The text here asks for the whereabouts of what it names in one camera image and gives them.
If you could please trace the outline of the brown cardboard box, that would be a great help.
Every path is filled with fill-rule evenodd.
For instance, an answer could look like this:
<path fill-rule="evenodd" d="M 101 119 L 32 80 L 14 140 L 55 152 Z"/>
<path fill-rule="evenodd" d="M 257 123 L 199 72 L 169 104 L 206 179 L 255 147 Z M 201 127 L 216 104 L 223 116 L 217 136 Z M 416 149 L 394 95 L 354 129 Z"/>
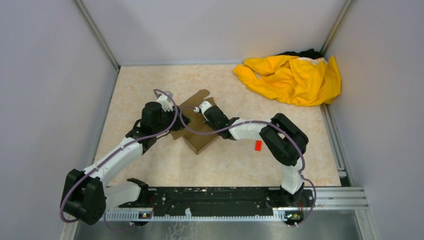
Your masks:
<path fill-rule="evenodd" d="M 216 105 L 214 98 L 210 96 L 210 91 L 201 89 L 184 102 L 180 103 L 178 107 L 182 110 L 183 107 L 187 106 L 187 108 L 182 111 L 182 115 L 190 119 L 190 123 L 187 124 L 190 129 L 196 132 L 212 132 L 213 129 L 205 123 L 203 115 L 201 113 L 195 113 L 192 108 L 188 107 L 198 107 L 203 101 L 208 101 L 213 106 Z M 179 131 L 173 131 L 171 136 L 173 140 L 183 139 L 185 144 L 196 155 L 199 155 L 219 137 L 217 133 L 201 135 L 193 133 L 186 128 Z"/>

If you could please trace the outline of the small red block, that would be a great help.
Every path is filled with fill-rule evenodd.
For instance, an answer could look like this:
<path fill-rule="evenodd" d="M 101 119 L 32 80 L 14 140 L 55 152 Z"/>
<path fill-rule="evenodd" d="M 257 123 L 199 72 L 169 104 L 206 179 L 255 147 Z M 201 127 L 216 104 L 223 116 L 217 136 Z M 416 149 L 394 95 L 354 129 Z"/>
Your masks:
<path fill-rule="evenodd" d="M 263 142 L 261 140 L 257 140 L 255 142 L 255 151 L 260 152 L 262 150 L 262 144 Z"/>

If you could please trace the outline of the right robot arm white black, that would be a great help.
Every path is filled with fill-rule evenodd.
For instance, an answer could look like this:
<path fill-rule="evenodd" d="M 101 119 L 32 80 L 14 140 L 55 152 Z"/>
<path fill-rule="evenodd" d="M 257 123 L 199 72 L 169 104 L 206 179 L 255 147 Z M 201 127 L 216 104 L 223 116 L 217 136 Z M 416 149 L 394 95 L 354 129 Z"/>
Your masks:
<path fill-rule="evenodd" d="M 273 157 L 282 164 L 281 199 L 287 206 L 295 206 L 301 200 L 304 188 L 304 171 L 309 139 L 287 116 L 277 113 L 268 120 L 228 118 L 216 105 L 203 101 L 193 108 L 201 114 L 214 134 L 226 140 L 254 140 L 266 145 Z"/>

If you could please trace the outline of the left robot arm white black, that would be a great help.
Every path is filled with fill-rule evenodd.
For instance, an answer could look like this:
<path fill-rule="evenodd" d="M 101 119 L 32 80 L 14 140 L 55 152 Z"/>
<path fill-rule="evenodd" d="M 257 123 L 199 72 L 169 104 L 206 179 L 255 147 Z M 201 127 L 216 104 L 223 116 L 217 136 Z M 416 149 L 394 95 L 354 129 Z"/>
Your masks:
<path fill-rule="evenodd" d="M 110 209 L 126 203 L 138 207 L 149 203 L 150 193 L 137 179 L 116 186 L 109 184 L 144 155 L 159 136 L 183 130 L 184 124 L 190 122 L 180 117 L 180 108 L 170 91 L 155 89 L 154 93 L 156 100 L 145 104 L 141 118 L 111 152 L 83 170 L 73 169 L 66 175 L 59 206 L 59 217 L 64 223 L 82 221 L 93 225 Z"/>

